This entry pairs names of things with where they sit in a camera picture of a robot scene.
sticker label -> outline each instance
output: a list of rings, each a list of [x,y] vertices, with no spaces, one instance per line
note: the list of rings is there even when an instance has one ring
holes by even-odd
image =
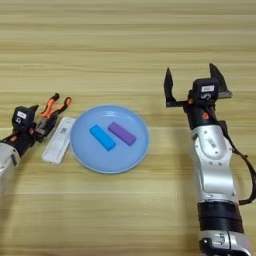
[[[21,112],[21,111],[18,111],[17,116],[19,116],[19,117],[21,117],[23,119],[27,118],[27,115],[25,113]]]
[[[202,92],[213,92],[214,91],[214,85],[208,85],[202,87]]]

black cable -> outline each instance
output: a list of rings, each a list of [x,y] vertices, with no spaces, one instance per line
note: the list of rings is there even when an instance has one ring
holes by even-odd
[[[221,122],[219,122],[217,120],[217,118],[211,114],[211,111],[208,108],[208,106],[205,106],[204,109],[207,112],[207,114],[209,115],[209,117],[212,118],[216,122],[216,124],[218,124],[221,127],[224,136],[227,138],[227,140],[229,141],[229,143],[230,143],[230,145],[232,147],[233,153],[238,155],[238,156],[240,156],[245,161],[245,163],[246,163],[246,165],[247,165],[247,167],[248,167],[248,169],[250,171],[251,179],[252,179],[252,192],[251,192],[251,195],[250,195],[250,197],[248,199],[239,200],[239,204],[240,205],[250,204],[250,203],[252,203],[252,201],[254,201],[256,199],[256,171],[255,171],[254,167],[252,166],[251,162],[248,160],[248,156],[242,154],[237,149],[237,147],[233,143],[232,139],[230,138],[227,130],[223,127]]]

table surface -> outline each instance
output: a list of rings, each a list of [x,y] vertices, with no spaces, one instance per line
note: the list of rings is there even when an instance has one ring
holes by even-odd
[[[14,193],[1,210],[4,256],[199,255],[190,130],[182,109],[166,109],[170,66],[178,99],[208,63],[225,75],[234,97],[218,101],[219,119],[256,165],[255,0],[0,0],[0,135],[11,132],[16,106],[55,92],[73,98],[77,117],[120,104],[149,126],[151,146],[133,170],[108,176],[83,168],[68,152],[44,163],[47,141],[17,169]],[[251,182],[234,157],[241,198]],[[256,250],[256,204],[241,207]]]

rectangular block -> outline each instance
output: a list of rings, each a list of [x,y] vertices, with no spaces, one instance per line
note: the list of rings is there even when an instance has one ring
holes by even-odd
[[[111,123],[108,127],[108,130],[114,133],[119,139],[121,139],[129,146],[131,146],[136,140],[136,137],[133,134],[125,130],[116,122]]]
[[[97,124],[90,128],[90,133],[106,150],[115,147],[116,143]]]

light blue plate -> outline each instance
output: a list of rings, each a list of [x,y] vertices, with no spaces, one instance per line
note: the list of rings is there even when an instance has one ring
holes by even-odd
[[[136,136],[128,146],[110,131],[108,126],[116,122]],[[107,151],[91,134],[90,128],[98,124],[115,142]],[[149,148],[149,132],[143,119],[127,108],[105,105],[84,112],[74,123],[70,144],[78,161],[87,168],[100,173],[121,173],[138,165]]]

